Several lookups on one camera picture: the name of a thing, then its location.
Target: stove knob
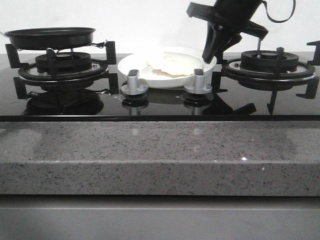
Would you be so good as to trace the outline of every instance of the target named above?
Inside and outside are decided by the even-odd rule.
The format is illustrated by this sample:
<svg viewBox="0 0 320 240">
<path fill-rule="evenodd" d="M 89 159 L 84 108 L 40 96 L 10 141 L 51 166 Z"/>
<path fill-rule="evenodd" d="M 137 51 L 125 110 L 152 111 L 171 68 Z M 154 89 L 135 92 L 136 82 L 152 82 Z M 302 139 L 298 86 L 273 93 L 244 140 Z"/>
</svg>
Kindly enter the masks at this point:
<svg viewBox="0 0 320 240">
<path fill-rule="evenodd" d="M 130 70 L 126 77 L 127 84 L 121 87 L 125 95 L 139 95 L 148 91 L 148 85 L 143 84 L 139 79 L 139 70 Z"/>
<path fill-rule="evenodd" d="M 205 75 L 202 69 L 195 69 L 193 79 L 184 85 L 184 90 L 191 94 L 211 93 L 212 87 L 205 84 Z"/>
</svg>

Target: food on plate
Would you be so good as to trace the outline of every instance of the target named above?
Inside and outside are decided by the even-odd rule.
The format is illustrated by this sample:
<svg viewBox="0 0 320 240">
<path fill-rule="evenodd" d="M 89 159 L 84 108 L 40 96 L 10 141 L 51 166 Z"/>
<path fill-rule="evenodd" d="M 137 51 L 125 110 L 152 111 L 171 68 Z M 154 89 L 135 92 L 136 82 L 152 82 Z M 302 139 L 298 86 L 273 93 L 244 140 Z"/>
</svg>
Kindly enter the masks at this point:
<svg viewBox="0 0 320 240">
<path fill-rule="evenodd" d="M 146 64 L 172 76 L 190 76 L 194 74 L 194 69 L 203 68 L 202 62 L 194 56 L 166 51 L 152 55 Z"/>
</svg>

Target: black cable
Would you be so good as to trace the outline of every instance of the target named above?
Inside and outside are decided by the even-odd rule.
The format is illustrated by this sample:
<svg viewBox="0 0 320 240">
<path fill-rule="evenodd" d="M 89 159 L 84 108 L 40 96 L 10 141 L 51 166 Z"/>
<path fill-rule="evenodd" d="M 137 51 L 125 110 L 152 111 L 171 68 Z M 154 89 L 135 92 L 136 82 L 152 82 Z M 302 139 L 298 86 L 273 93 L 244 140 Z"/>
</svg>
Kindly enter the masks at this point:
<svg viewBox="0 0 320 240">
<path fill-rule="evenodd" d="M 269 13 L 268 13 L 268 5 L 267 5 L 267 2 L 266 1 L 262 1 L 264 7 L 265 7 L 265 10 L 266 10 L 266 16 L 268 17 L 268 19 L 273 22 L 273 23 L 276 23 L 276 24 L 281 24 L 281 23 L 284 23 L 286 21 L 288 21 L 295 13 L 295 10 L 296 10 L 296 0 L 293 0 L 293 6 L 292 6 L 292 11 L 291 11 L 291 14 L 290 16 L 285 19 L 285 20 L 275 20 L 274 18 L 272 18 Z"/>
</svg>

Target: gas stove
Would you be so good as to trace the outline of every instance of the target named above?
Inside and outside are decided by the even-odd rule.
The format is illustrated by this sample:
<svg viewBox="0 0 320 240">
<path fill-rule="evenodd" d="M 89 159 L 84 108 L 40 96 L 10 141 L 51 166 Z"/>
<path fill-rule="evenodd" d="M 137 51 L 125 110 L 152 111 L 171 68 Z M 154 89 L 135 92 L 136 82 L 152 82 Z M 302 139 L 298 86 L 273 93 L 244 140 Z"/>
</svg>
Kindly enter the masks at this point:
<svg viewBox="0 0 320 240">
<path fill-rule="evenodd" d="M 6 45 L 11 68 L 0 71 L 0 121 L 320 120 L 319 42 L 310 43 L 317 45 L 314 56 L 281 47 L 225 53 L 201 92 L 148 88 L 135 71 L 124 78 L 117 63 L 128 54 L 116 55 L 113 41 L 84 42 L 69 51 L 47 42 L 37 45 L 45 54 L 24 54 L 27 62 L 20 62 L 14 41 Z M 83 45 L 102 54 L 74 51 Z M 130 81 L 137 84 L 134 93 Z"/>
</svg>

